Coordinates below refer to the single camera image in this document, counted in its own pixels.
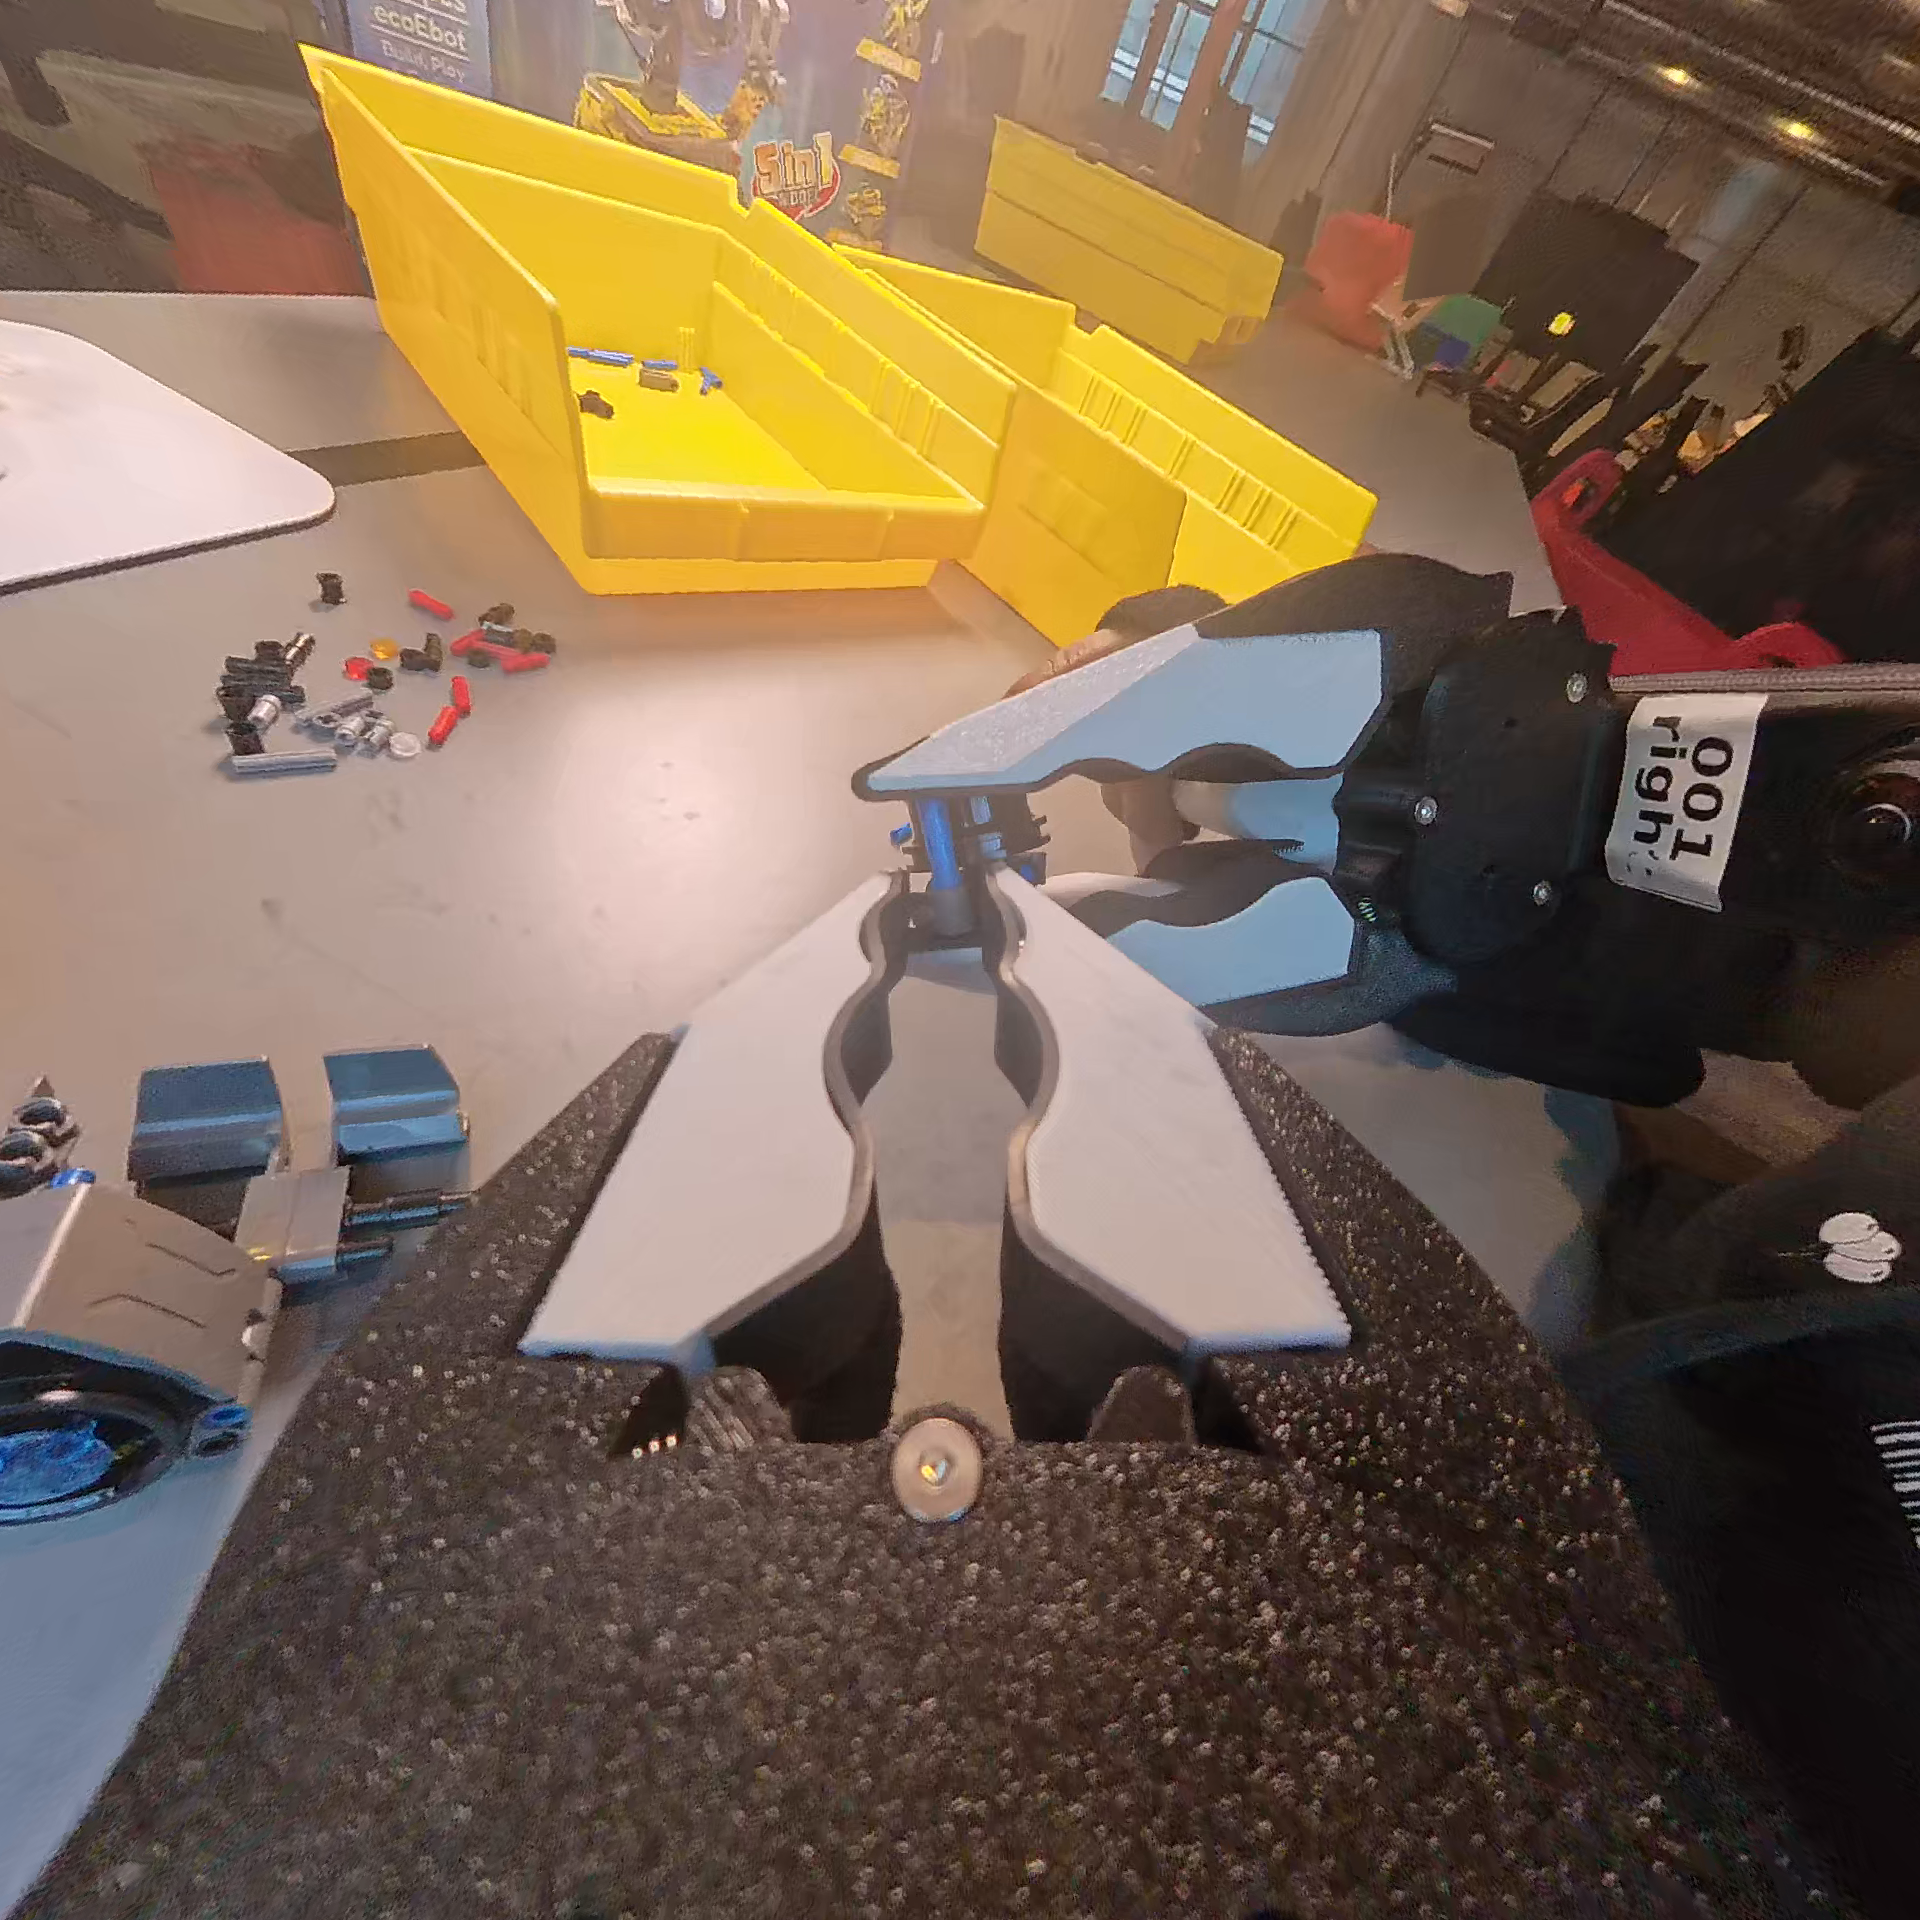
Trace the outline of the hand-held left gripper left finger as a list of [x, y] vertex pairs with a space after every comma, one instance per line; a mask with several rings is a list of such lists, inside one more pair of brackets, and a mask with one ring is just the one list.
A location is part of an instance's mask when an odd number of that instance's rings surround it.
[[799, 1440], [884, 1435], [901, 1321], [864, 1094], [901, 937], [910, 877], [864, 877], [688, 1016], [520, 1353], [754, 1367]]

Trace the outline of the black office chair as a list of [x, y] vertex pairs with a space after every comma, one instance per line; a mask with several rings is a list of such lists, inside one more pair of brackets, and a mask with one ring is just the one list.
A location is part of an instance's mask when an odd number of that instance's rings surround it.
[[1602, 547], [1729, 639], [1806, 626], [1850, 663], [1920, 663], [1916, 341], [1864, 332]]

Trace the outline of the person's right hand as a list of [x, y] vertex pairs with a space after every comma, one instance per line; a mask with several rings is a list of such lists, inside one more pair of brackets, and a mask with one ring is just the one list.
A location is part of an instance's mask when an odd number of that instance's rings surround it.
[[[1054, 675], [1068, 675], [1078, 666], [1112, 659], [1141, 639], [1195, 626], [1208, 612], [1225, 612], [1225, 601], [1206, 588], [1202, 591], [1162, 588], [1162, 591], [1130, 594], [1094, 626], [1094, 635], [1078, 639], [1073, 648], [1055, 648], [1048, 663], [1025, 671], [1006, 697], [1025, 697]], [[1150, 872], [1150, 864], [1159, 853], [1195, 840], [1195, 824], [1177, 812], [1169, 779], [1103, 785], [1099, 798], [1103, 798], [1111, 818], [1130, 833], [1138, 872]]]

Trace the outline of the white flat pad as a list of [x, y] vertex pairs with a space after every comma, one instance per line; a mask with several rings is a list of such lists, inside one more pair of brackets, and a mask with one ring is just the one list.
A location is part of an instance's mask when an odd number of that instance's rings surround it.
[[0, 320], [0, 591], [319, 529], [336, 487], [83, 332]]

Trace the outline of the paned window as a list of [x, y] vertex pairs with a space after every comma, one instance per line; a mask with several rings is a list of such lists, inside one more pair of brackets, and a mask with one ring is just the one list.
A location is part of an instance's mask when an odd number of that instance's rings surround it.
[[[1152, 131], [1177, 131], [1184, 91], [1195, 91], [1202, 80], [1216, 17], [1216, 0], [1124, 5], [1099, 101], [1134, 110]], [[1277, 117], [1301, 78], [1322, 17], [1322, 0], [1244, 5], [1238, 27], [1225, 43], [1216, 86], [1244, 110], [1247, 159], [1271, 146]]]

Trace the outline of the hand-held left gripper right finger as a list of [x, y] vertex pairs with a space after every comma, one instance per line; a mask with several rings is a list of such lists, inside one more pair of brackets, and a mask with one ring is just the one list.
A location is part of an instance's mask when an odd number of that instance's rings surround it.
[[1225, 1363], [1352, 1350], [1346, 1269], [1296, 1213], [1218, 1027], [1028, 877], [991, 872], [1010, 1139], [997, 1374], [1016, 1440], [1088, 1440], [1150, 1367], [1216, 1429]]

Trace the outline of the black round toy lens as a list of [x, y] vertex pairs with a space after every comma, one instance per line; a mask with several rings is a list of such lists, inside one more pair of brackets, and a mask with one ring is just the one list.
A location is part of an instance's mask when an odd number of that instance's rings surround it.
[[[910, 927], [919, 953], [956, 953], [983, 937], [991, 911], [991, 872], [1010, 870], [1025, 882], [1048, 882], [1048, 821], [1032, 812], [1032, 798], [1015, 792], [972, 792], [952, 800], [952, 836], [959, 853], [959, 895], [914, 895]], [[901, 800], [910, 821], [892, 833], [892, 848], [914, 872], [925, 877], [919, 833], [914, 833], [914, 798]]]

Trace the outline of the dark blue toy kit box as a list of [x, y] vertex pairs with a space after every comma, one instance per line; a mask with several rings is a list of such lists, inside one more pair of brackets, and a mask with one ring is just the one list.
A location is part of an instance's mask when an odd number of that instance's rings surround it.
[[323, 17], [361, 65], [706, 164], [738, 204], [884, 248], [952, 5], [350, 0]]

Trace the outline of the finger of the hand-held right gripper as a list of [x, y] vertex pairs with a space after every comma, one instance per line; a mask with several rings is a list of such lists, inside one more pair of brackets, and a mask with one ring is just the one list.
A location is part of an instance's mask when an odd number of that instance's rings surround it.
[[1048, 899], [1195, 1008], [1322, 991], [1352, 971], [1352, 911], [1332, 877], [1174, 882], [1068, 872]]
[[1216, 639], [1183, 626], [930, 732], [862, 769], [853, 798], [1032, 798], [1068, 779], [1332, 779], [1385, 711], [1376, 629]]

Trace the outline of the pile of small brick parts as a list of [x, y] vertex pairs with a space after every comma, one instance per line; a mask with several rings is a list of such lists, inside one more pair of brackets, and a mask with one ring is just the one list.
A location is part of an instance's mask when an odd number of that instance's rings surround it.
[[484, 681], [545, 675], [563, 639], [522, 626], [511, 601], [458, 612], [410, 591], [394, 635], [329, 639], [341, 570], [319, 575], [312, 626], [259, 639], [220, 663], [212, 689], [232, 779], [323, 779], [346, 762], [419, 762], [474, 719]]

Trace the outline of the yellow plastic storage bin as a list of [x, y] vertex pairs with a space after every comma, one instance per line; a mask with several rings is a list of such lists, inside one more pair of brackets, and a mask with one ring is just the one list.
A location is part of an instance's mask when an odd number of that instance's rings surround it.
[[1044, 639], [1078, 644], [1121, 601], [1169, 588], [1236, 603], [1363, 547], [1373, 488], [1112, 325], [996, 281], [847, 260], [1015, 379], [967, 567]]
[[892, 591], [974, 553], [1015, 383], [875, 273], [695, 164], [299, 53], [383, 338], [575, 588]]

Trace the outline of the stacked yellow bins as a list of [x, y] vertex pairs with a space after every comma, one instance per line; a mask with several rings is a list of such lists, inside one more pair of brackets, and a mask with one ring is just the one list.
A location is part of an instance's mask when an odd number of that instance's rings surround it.
[[1247, 344], [1282, 283], [1277, 248], [1010, 117], [974, 255], [1177, 365]]

